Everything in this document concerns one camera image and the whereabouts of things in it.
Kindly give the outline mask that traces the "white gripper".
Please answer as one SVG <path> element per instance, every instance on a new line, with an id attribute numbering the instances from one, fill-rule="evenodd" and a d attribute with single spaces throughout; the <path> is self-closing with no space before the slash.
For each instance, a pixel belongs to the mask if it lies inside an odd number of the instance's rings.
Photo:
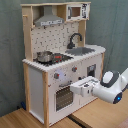
<path id="1" fill-rule="evenodd" d="M 99 83 L 97 78 L 92 76 L 86 77 L 82 80 L 74 82 L 70 85 L 70 90 L 82 97 L 90 97 L 92 96 L 93 88 Z"/>

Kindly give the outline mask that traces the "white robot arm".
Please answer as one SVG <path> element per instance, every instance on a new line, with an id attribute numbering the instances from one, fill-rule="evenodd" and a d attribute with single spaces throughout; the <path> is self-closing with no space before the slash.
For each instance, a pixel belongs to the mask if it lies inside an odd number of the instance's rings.
<path id="1" fill-rule="evenodd" d="M 118 71 L 106 72 L 100 80 L 88 76 L 70 85 L 70 90 L 82 97 L 94 96 L 111 104 L 122 99 L 122 93 L 128 86 L 128 68 L 120 74 Z"/>

